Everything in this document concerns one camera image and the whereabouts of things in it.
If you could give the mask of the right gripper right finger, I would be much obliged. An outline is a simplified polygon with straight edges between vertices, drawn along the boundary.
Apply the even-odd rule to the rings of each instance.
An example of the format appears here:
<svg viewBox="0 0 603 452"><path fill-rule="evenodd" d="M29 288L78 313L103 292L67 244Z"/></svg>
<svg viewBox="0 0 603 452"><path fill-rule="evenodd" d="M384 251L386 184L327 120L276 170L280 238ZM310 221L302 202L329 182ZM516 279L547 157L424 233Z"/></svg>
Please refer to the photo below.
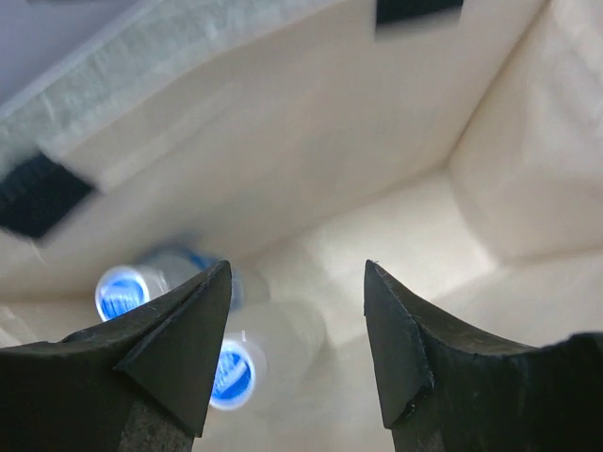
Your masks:
<svg viewBox="0 0 603 452"><path fill-rule="evenodd" d="M396 450L601 449L600 333L516 343L431 304L371 261L364 314Z"/></svg>

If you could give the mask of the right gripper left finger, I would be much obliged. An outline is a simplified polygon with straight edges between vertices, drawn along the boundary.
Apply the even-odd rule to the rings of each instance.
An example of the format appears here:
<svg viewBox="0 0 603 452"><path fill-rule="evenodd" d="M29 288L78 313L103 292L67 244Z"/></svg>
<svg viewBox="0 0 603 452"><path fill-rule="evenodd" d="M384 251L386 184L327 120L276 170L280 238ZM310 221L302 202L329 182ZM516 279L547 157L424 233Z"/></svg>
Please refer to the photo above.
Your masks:
<svg viewBox="0 0 603 452"><path fill-rule="evenodd" d="M201 437L231 303L221 261L58 342L1 351L5 451L189 451Z"/></svg>

